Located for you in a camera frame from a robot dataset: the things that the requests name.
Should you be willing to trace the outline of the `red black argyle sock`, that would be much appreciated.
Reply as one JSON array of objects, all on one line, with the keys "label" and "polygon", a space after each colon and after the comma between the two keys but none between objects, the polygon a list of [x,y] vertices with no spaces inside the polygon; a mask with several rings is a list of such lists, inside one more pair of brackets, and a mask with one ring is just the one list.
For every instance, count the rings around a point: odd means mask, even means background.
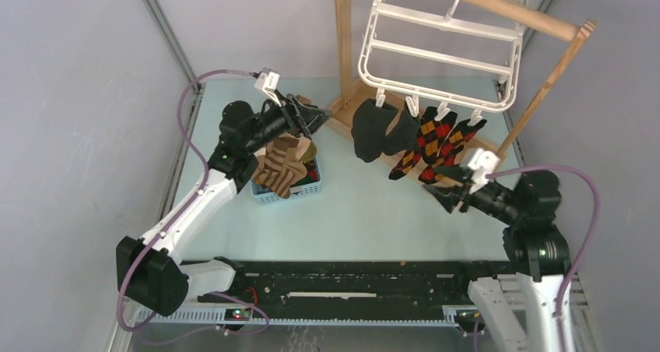
[{"label": "red black argyle sock", "polygon": [[[456,156],[463,151],[465,144],[469,142],[476,133],[487,123],[486,119],[481,119],[474,125],[470,125],[470,119],[465,119],[455,123],[448,137],[440,148],[438,163],[439,166],[451,166],[455,164]],[[443,176],[437,176],[437,182],[442,180]]]}]

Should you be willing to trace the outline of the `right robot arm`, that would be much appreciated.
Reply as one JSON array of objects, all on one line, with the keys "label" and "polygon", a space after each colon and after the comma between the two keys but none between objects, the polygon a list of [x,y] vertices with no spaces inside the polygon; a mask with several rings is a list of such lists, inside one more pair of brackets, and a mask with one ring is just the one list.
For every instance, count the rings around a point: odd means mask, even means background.
[{"label": "right robot arm", "polygon": [[505,224],[503,247],[527,296],[531,347],[538,351],[573,351],[567,289],[570,251],[555,224],[562,203],[555,167],[527,167],[513,188],[487,172],[466,165],[440,166],[436,175],[455,180],[451,187],[425,185],[449,212],[473,208]]}]

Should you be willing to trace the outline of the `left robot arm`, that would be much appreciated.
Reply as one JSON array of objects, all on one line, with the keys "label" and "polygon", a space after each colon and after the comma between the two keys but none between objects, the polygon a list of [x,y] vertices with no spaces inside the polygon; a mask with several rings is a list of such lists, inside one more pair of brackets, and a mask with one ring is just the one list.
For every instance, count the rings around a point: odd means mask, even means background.
[{"label": "left robot arm", "polygon": [[282,134],[310,136],[331,117],[330,110],[302,104],[289,94],[261,112],[245,101],[223,109],[219,142],[193,189],[141,238],[123,238],[116,247],[120,298],[129,298],[158,315],[172,315],[189,298],[216,292],[237,302],[246,292],[238,266],[228,259],[183,264],[183,254],[198,232],[225,204],[251,183],[255,154]]}]

